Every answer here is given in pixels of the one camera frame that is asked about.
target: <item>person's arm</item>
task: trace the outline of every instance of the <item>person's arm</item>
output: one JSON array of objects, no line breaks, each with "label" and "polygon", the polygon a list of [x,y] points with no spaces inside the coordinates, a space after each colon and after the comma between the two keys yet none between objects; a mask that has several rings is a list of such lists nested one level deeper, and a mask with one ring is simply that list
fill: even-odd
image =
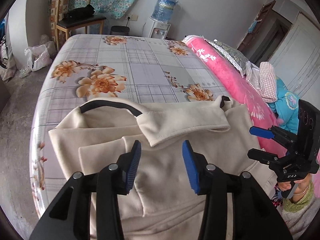
[{"label": "person's arm", "polygon": [[[311,174],[309,173],[304,179],[295,181],[295,183],[298,183],[299,186],[295,190],[293,197],[290,199],[292,203],[297,203],[300,199],[304,197],[304,195],[308,191],[307,187],[309,186],[310,180],[311,180]],[[291,188],[291,184],[289,181],[279,182],[278,185],[282,191],[288,190]]]}]

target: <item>person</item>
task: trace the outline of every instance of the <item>person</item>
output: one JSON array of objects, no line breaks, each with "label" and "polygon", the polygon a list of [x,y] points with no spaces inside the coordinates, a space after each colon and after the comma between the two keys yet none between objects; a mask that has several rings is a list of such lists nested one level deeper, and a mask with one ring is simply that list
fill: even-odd
[{"label": "person", "polygon": [[[295,183],[298,183],[299,186],[293,197],[283,199],[282,207],[278,207],[293,240],[303,234],[320,208],[320,198],[314,195],[312,175],[308,174],[304,179],[296,180]],[[282,191],[291,188],[290,182],[279,182],[278,186]]]}]

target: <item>white door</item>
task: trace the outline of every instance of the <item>white door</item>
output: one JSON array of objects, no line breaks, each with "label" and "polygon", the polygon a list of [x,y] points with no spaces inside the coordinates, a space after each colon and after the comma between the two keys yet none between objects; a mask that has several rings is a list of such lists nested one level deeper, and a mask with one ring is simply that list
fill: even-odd
[{"label": "white door", "polygon": [[269,62],[288,89],[320,109],[320,30],[303,14]]}]

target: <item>metal pivot bolt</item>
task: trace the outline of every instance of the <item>metal pivot bolt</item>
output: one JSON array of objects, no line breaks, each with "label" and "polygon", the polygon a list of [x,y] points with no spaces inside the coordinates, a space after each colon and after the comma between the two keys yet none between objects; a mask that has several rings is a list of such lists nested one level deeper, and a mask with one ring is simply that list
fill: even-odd
[{"label": "metal pivot bolt", "polygon": [[249,172],[245,171],[242,173],[242,177],[244,177],[245,179],[248,179],[251,177],[251,174]]},{"label": "metal pivot bolt", "polygon": [[207,164],[206,169],[208,171],[214,171],[216,169],[216,166],[214,166],[213,164]]},{"label": "metal pivot bolt", "polygon": [[115,171],[116,169],[118,169],[118,164],[116,164],[116,163],[111,163],[111,164],[109,165],[109,170]]},{"label": "metal pivot bolt", "polygon": [[82,177],[82,173],[79,172],[79,171],[77,171],[77,172],[75,172],[75,173],[72,175],[72,177],[73,177],[74,179],[79,179],[79,178]]}]

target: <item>beige jacket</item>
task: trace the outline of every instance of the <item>beige jacket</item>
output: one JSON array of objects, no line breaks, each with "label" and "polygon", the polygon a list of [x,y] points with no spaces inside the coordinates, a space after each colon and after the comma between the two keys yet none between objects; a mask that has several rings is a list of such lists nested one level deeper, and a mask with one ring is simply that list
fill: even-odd
[{"label": "beige jacket", "polygon": [[[182,158],[182,143],[189,140],[224,172],[249,171],[267,194],[276,184],[268,166],[247,157],[259,149],[250,135],[252,122],[246,105],[226,101],[137,104],[121,98],[97,98],[121,102],[142,112],[135,117],[127,109],[103,106],[81,113],[77,107],[49,135],[66,179],[76,171],[99,172],[119,155],[129,152],[135,140],[142,145],[134,187],[118,196],[126,239],[196,239],[205,196],[190,187]],[[95,233],[95,196],[91,228]]]}]

